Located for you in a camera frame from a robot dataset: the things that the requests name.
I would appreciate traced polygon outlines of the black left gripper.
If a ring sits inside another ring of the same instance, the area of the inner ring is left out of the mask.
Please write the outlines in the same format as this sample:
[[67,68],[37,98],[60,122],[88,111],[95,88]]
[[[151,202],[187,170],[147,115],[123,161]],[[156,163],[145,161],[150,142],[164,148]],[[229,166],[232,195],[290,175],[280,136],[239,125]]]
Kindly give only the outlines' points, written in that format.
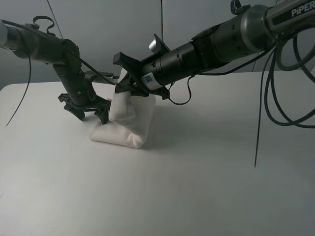
[[72,97],[67,93],[59,95],[58,100],[64,102],[64,109],[72,113],[79,120],[85,118],[84,112],[95,112],[94,115],[99,118],[101,124],[106,124],[109,121],[108,110],[111,105],[111,101],[96,96],[94,101],[91,101],[88,96]]

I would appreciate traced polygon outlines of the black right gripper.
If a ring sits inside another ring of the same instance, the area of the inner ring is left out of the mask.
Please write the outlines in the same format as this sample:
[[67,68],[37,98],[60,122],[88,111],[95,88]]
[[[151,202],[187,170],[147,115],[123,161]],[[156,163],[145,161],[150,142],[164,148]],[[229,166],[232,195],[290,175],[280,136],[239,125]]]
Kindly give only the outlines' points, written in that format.
[[149,90],[141,80],[141,62],[122,52],[113,57],[113,64],[121,66],[127,74],[115,86],[115,93],[130,92],[131,96],[148,97],[150,94],[169,99],[170,92],[166,87]]

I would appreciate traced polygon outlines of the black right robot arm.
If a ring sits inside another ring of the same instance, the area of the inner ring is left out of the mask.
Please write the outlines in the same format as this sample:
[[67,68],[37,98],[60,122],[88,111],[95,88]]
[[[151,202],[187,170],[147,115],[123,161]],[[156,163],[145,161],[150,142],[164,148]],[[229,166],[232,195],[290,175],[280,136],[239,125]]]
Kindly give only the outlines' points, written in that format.
[[116,85],[115,93],[129,91],[146,97],[169,98],[167,86],[188,76],[210,71],[255,53],[265,52],[276,37],[299,23],[312,19],[312,0],[286,0],[275,7],[242,6],[231,2],[233,18],[197,34],[190,42],[171,50],[156,36],[150,43],[152,55],[144,60],[117,53],[113,63],[127,74]]

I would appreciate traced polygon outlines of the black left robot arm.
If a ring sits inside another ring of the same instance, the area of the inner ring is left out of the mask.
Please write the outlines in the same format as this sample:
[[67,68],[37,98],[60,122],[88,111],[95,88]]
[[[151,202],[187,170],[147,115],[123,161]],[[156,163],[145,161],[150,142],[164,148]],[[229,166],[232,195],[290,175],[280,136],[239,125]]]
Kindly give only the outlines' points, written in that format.
[[98,96],[92,83],[113,85],[113,74],[98,72],[81,59],[78,46],[71,40],[42,32],[36,23],[20,25],[1,20],[0,46],[21,59],[52,66],[66,91],[58,97],[66,111],[79,120],[86,112],[93,112],[102,124],[108,122],[111,102]]

